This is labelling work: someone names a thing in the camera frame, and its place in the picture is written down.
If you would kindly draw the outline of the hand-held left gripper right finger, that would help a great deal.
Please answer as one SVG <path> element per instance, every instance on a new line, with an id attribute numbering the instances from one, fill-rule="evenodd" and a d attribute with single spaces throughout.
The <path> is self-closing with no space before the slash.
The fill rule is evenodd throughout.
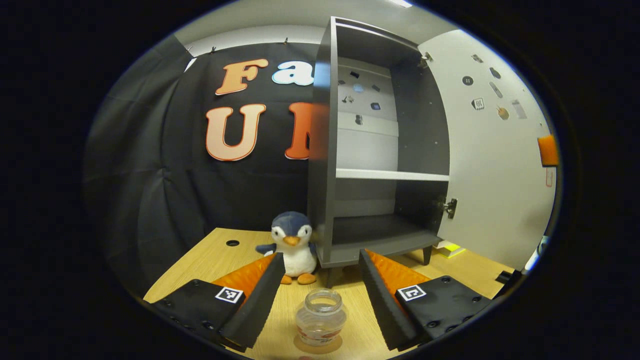
<path id="1" fill-rule="evenodd" d="M 369 249 L 359 251 L 358 266 L 388 350 L 435 341 L 492 301 L 452 276 L 430 278 Z"/>

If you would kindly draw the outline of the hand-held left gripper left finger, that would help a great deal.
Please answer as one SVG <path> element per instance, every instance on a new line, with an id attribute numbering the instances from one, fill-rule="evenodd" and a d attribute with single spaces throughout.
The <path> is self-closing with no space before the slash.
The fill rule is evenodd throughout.
<path id="1" fill-rule="evenodd" d="M 187 281 L 150 307 L 193 337 L 244 353 L 265 328 L 284 274 L 284 255 L 275 252 L 214 281 Z"/>

